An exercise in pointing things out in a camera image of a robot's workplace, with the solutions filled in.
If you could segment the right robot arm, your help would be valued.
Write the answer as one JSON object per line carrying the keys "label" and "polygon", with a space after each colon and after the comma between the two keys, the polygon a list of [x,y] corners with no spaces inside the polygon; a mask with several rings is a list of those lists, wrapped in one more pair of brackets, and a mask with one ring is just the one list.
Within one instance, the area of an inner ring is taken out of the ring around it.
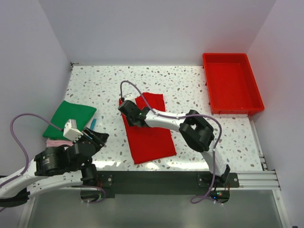
{"label": "right robot arm", "polygon": [[139,108],[131,100],[123,101],[118,110],[126,117],[131,126],[163,128],[179,132],[186,144],[199,152],[206,161],[212,174],[214,185],[221,187],[228,182],[230,167],[217,150],[222,128],[219,126],[218,138],[214,128],[206,120],[206,115],[190,110],[187,114],[170,114],[149,107]]}

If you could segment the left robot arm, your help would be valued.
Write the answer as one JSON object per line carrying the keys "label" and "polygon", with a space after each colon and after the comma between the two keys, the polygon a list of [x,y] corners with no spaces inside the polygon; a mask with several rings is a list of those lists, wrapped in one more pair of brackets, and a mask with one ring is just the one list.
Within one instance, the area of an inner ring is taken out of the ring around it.
{"label": "left robot arm", "polygon": [[0,178],[0,206],[12,208],[27,203],[41,193],[65,187],[101,189],[93,156],[109,138],[85,128],[71,146],[47,147],[35,156],[25,172]]}

